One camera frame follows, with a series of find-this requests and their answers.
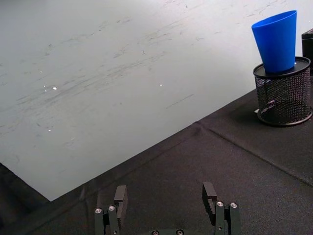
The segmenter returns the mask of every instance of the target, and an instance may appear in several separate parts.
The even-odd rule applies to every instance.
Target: mesh pencil holder
[[[312,116],[310,106],[310,63],[296,57],[292,69],[275,74],[265,72],[263,64],[254,70],[260,121],[274,126],[292,126]]]

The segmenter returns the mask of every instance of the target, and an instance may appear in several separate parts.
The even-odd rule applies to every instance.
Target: blue cup
[[[295,63],[297,11],[271,16],[252,26],[264,69],[278,73],[291,69]]]

